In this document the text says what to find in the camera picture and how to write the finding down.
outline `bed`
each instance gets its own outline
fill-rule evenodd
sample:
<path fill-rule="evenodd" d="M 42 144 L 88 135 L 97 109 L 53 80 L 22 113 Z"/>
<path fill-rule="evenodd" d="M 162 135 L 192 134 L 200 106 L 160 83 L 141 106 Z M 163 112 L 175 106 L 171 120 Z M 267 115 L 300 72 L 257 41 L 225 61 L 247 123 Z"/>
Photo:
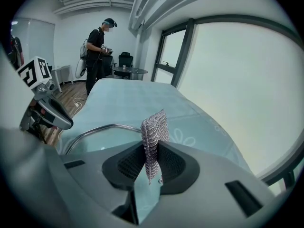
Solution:
<path fill-rule="evenodd" d="M 62 132 L 57 151 L 59 154 L 66 153 L 76 137 L 103 125 L 123 124 L 140 128 L 144 119 L 161 109 L 167 114 L 170 142 L 225 157 L 251 172 L 237 146 L 214 119 L 172 85 L 156 82 L 110 78 L 99 80 L 85 106 L 73 118 L 73 127 Z M 81 139 L 70 154 L 82 154 L 140 140 L 140 133 L 111 128 Z M 157 203 L 160 175 L 149 186 L 143 170 L 135 182 L 139 221 Z"/>

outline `man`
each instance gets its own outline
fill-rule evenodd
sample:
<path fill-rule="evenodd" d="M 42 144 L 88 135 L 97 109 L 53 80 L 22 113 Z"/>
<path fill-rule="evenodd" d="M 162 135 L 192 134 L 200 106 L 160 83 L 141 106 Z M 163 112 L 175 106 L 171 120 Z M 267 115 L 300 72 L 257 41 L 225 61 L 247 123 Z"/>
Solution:
<path fill-rule="evenodd" d="M 11 52 L 9 53 L 9 58 L 12 65 L 17 70 L 19 67 L 21 67 L 24 64 L 24 57 L 23 57 L 20 39 L 18 37 L 11 35 L 10 46 L 11 46 Z"/>
<path fill-rule="evenodd" d="M 102 66 L 102 57 L 109 54 L 104 47 L 104 35 L 109 31 L 109 28 L 117 27 L 116 22 L 113 19 L 105 19 L 102 25 L 98 29 L 94 29 L 87 40 L 86 48 L 88 49 L 88 55 L 86 59 L 86 92 L 90 94 L 95 79 L 97 80 L 105 77 L 104 68 Z"/>

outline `backpack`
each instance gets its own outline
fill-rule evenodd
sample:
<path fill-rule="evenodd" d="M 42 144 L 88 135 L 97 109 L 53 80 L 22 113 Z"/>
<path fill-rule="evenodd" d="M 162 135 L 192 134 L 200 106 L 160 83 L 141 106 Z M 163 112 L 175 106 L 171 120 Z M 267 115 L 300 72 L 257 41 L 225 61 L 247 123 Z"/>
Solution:
<path fill-rule="evenodd" d="M 85 39 L 85 41 L 83 42 L 83 44 L 80 47 L 80 59 L 87 58 L 87 47 L 86 47 L 87 40 L 88 39 Z"/>

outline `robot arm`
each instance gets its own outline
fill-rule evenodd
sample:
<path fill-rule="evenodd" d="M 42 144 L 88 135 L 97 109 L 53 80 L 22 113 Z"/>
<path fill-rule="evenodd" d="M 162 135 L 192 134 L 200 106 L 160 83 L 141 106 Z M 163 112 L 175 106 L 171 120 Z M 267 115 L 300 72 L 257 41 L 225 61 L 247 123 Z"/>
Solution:
<path fill-rule="evenodd" d="M 21 128 L 28 130 L 35 124 L 42 124 L 48 128 L 55 126 L 70 129 L 73 126 L 73 120 L 63 105 L 52 96 L 56 88 L 46 60 L 34 57 L 26 65 L 20 67 L 17 73 L 33 91 L 34 100 L 37 102 L 24 114 Z"/>

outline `black cap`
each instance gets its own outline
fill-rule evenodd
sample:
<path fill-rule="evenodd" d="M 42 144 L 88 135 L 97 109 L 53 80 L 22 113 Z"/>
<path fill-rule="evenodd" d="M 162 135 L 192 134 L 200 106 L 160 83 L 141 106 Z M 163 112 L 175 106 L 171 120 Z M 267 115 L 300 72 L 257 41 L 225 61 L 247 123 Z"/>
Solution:
<path fill-rule="evenodd" d="M 108 19 L 105 19 L 105 21 L 108 22 L 108 23 L 110 23 L 111 25 L 113 25 L 113 27 L 117 27 L 117 24 L 116 24 L 116 22 L 113 19 L 108 18 Z"/>

